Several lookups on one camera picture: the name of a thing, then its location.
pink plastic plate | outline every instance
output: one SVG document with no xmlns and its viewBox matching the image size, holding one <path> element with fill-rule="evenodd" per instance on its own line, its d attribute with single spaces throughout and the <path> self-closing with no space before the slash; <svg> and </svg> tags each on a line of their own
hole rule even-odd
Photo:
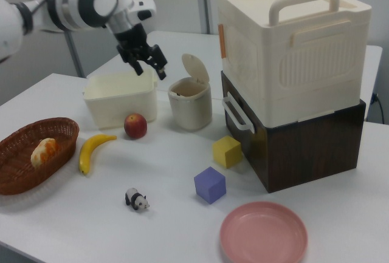
<svg viewBox="0 0 389 263">
<path fill-rule="evenodd" d="M 308 246 L 308 234 L 290 209 L 272 202 L 252 202 L 224 219 L 220 241 L 234 263 L 297 263 Z"/>
</svg>

apple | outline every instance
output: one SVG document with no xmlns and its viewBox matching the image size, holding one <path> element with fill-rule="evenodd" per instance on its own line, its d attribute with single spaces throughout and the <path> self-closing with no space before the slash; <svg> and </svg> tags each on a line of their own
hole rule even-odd
<svg viewBox="0 0 389 263">
<path fill-rule="evenodd" d="M 147 121 L 142 114 L 133 113 L 124 120 L 126 134 L 134 139 L 144 137 L 147 131 Z"/>
</svg>

wooden block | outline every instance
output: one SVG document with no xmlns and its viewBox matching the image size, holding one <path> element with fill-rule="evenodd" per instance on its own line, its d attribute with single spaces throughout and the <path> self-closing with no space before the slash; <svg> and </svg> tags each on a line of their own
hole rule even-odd
<svg viewBox="0 0 389 263">
<path fill-rule="evenodd" d="M 212 151 L 213 159 L 227 169 L 242 160 L 241 143 L 228 135 L 214 142 Z"/>
</svg>

bread roll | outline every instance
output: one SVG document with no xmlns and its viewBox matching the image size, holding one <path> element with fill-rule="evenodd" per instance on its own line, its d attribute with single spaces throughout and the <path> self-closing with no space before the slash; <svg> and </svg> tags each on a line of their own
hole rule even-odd
<svg viewBox="0 0 389 263">
<path fill-rule="evenodd" d="M 35 169 L 39 168 L 58 151 L 59 146 L 54 138 L 45 138 L 34 149 L 31 155 L 31 164 Z"/>
</svg>

yellow banana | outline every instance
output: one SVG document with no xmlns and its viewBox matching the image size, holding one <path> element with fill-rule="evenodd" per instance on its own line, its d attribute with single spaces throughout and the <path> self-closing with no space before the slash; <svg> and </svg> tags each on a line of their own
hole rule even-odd
<svg viewBox="0 0 389 263">
<path fill-rule="evenodd" d="M 91 155 L 94 149 L 109 140 L 115 139 L 116 135 L 106 134 L 97 134 L 87 139 L 81 147 L 80 158 L 78 160 L 78 168 L 80 169 L 81 173 L 84 175 L 89 173 L 91 168 Z"/>
</svg>

